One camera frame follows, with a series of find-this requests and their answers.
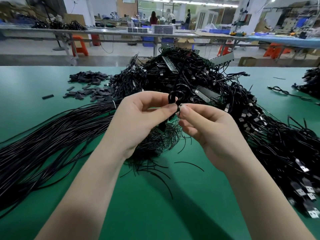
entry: forearm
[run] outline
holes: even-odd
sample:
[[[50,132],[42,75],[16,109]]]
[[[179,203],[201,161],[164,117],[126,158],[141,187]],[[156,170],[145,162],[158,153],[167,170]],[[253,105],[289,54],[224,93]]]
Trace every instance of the forearm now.
[[[91,154],[40,230],[40,239],[98,239],[124,159],[102,145]]]
[[[236,165],[226,173],[254,239],[315,239],[260,162]]]

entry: white shirt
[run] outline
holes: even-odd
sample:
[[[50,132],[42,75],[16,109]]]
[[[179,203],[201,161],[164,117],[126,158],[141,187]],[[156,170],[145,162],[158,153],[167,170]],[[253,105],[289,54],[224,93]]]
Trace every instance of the white shirt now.
[[[173,13],[168,13],[168,21],[171,21],[173,19],[176,19]]]

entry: left hand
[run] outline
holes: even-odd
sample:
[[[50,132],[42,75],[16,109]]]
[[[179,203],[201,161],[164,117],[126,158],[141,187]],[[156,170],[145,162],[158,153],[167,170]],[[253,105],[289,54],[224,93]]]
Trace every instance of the left hand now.
[[[168,94],[162,92],[143,91],[125,97],[101,142],[105,141],[121,160],[129,158],[152,128],[177,111],[175,103],[168,103]]]

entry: packaging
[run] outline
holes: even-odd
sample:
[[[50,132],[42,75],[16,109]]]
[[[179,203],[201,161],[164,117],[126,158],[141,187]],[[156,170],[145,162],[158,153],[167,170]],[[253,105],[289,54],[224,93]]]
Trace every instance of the packaging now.
[[[257,59],[254,57],[241,57],[238,67],[254,67]]]
[[[191,50],[194,43],[194,39],[178,38],[175,39],[174,46]]]

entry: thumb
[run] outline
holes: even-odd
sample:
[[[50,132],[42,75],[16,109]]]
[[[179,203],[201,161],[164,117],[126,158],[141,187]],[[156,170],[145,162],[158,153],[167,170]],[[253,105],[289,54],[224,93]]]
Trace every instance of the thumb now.
[[[212,121],[198,114],[185,104],[180,107],[179,117],[188,121],[201,133],[205,133],[210,127],[212,127]]]
[[[148,113],[148,123],[153,127],[168,119],[177,111],[178,106],[175,103],[167,104],[155,111]]]

